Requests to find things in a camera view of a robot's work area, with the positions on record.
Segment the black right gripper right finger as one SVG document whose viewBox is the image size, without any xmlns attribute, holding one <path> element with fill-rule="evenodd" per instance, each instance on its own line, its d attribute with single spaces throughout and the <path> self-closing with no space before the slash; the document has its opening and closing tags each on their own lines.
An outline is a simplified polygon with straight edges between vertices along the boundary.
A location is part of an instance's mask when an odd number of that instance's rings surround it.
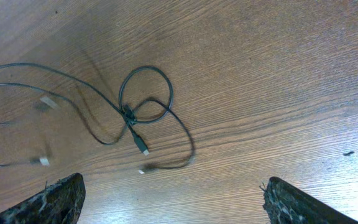
<svg viewBox="0 0 358 224">
<path fill-rule="evenodd" d="M 271 177 L 264 192 L 263 209 L 271 224 L 358 224 L 279 177 Z"/>
</svg>

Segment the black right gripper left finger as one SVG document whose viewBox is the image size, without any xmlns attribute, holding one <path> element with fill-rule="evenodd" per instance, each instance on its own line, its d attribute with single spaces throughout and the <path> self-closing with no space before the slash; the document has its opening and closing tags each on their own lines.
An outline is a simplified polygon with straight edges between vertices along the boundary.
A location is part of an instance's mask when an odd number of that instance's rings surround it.
<svg viewBox="0 0 358 224">
<path fill-rule="evenodd" d="M 76 224 L 85 196 L 83 176 L 74 173 L 0 212 L 0 223 Z"/>
</svg>

